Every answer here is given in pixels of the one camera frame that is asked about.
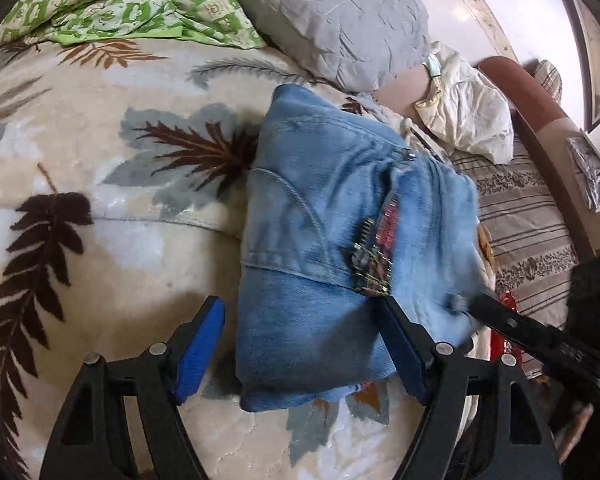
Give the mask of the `person's right hand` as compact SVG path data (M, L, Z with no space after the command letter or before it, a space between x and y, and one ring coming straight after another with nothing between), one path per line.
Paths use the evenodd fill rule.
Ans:
M592 404L575 403L566 426L554 435L558 463L565 463L571 451L580 442L582 434L594 413Z

